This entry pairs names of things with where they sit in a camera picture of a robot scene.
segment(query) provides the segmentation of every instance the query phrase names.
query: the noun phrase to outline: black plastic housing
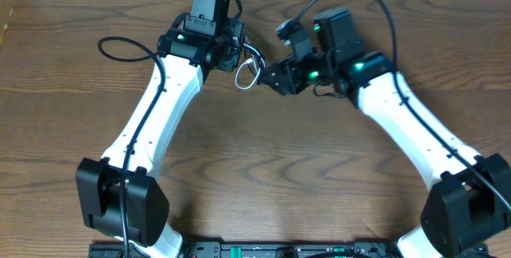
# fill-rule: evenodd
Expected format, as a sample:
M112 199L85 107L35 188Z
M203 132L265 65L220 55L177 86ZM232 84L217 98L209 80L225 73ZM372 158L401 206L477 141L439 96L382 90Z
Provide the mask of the black plastic housing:
M119 177L121 170L107 164L108 160L84 158L78 166L76 180L81 214L85 226L109 236L122 236L119 209ZM126 212L129 239L153 246L167 222L169 204L153 177L144 172L128 171Z
M351 13L346 7L325 10L314 16L315 32L322 51L336 48L349 60L364 54L362 39L358 36Z
M498 154L480 157L474 168L507 200L511 200L511 169ZM463 184L471 187L466 190ZM442 174L421 215L428 240L444 257L455 257L511 226L511 212L468 170Z
M227 22L230 0L193 0L192 12L184 28L199 34L216 36Z

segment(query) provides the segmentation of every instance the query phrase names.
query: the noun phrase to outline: black bracket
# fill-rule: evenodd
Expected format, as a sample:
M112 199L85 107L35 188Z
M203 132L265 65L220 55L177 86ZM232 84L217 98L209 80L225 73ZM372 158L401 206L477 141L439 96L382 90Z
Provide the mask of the black bracket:
M476 157L479 171L511 200L511 168L498 154ZM511 212L468 170L442 174L421 215L428 240L445 257L455 257L511 226Z
M200 65L204 81L211 69L232 72L240 59L244 24L239 20L239 0L235 1L240 12L228 18L229 1L193 0L192 12L178 16L158 39L160 56L171 54L190 60L190 65Z
M261 74L261 82L281 95L298 94L311 84L333 85L337 97L349 97L353 101L358 87L367 85L364 80L381 73L382 64L374 60L374 54L365 53L346 7L315 15L314 31L322 53L318 53L298 21L283 22L276 33L285 46L292 47L293 54L270 65ZM363 68L355 67L362 61L367 62Z
M77 170L77 188L85 226L108 236L122 236L119 209L121 169L108 165L109 159L84 158ZM128 171L126 212L129 239L153 246L167 222L169 204L153 177L144 168Z

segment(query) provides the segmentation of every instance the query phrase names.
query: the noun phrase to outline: circuit board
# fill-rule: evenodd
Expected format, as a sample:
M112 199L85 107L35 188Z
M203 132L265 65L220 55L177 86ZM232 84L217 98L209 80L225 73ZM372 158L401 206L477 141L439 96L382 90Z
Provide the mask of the circuit board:
M122 244L91 244L89 258L119 257ZM178 258L305 258L325 252L338 252L334 258L351 257L357 252L371 258L401 258L394 243L357 241L339 244L235 244L220 242L187 242ZM147 258L130 247L130 257ZM488 247L478 245L464 252L460 258L489 257Z

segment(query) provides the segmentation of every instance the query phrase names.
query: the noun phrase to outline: green led light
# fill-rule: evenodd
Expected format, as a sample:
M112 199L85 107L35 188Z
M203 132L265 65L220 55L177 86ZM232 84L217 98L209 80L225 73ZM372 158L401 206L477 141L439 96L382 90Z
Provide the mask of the green led light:
M315 79L315 78L316 78L316 77L318 77L318 76L319 76L319 72L317 72L317 71L315 71L315 72L311 72L311 73L309 74L309 78L310 78L310 79Z
M334 248L334 252L344 252L344 247L336 247ZM335 258L346 258L345 256L336 256Z
M241 247L231 247L231 258L241 258Z

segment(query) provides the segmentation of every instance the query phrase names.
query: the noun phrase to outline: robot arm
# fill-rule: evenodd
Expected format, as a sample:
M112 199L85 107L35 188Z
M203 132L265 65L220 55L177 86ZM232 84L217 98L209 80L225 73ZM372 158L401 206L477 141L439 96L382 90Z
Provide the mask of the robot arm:
M145 122L145 127L138 136L135 144L135 153L131 156L128 170L135 171L137 167L147 169L147 175L160 179L161 164L165 150L176 130L177 124L183 115L188 103L199 92L203 84L200 65L190 65L185 58L168 55L161 58L167 79L165 80L164 92L161 94L153 111ZM137 108L122 130L121 135L103 153L103 157L109 157L109 165L122 168L122 162L126 154L126 145L133 136L145 110L160 84L158 68L154 67L153 76Z
M389 15L383 3L382 7ZM393 62L381 53L366 53L347 8L316 14L314 30L321 53L312 46L298 18L277 28L277 35L285 46L292 46L293 54L270 65L261 81L282 95L298 94L311 84L332 85L331 96L348 98L383 127L410 158L430 195L421 226L398 241L401 255L458 256L509 228L511 221L506 217L511 212L477 176L483 173L490 187L505 200L511 200L511 170L507 162L498 154L483 158L465 145L415 97ZM454 153L472 165L477 174L465 169Z
M181 235L166 222L169 202L157 184L165 150L209 71L232 72L240 59L244 37L241 3L235 0L239 12L228 18L229 1L194 0L192 12L178 16L167 33L160 36L160 57L149 56L161 65L155 65L148 88L128 124L99 161L84 158L77 170L85 225L120 240L128 237L133 247L153 258L177 257L182 243ZM98 47L109 58L143 59L110 56L101 48L109 40L130 42L150 54L140 43L127 38L103 38ZM124 242L124 249L128 256L128 241Z
M370 81L370 85L358 91L358 107L367 116L375 120L420 173L428 190L442 180L445 171L459 173L465 166L450 154L422 126L410 111L401 103L394 86L392 73L385 73ZM409 103L421 115L428 125L438 133L451 147L457 149L470 164L474 165L479 153L455 137L411 92L403 76L398 73L398 83L402 92L409 98ZM398 248L403 257L442 257L427 239L421 226L415 228L398 241Z

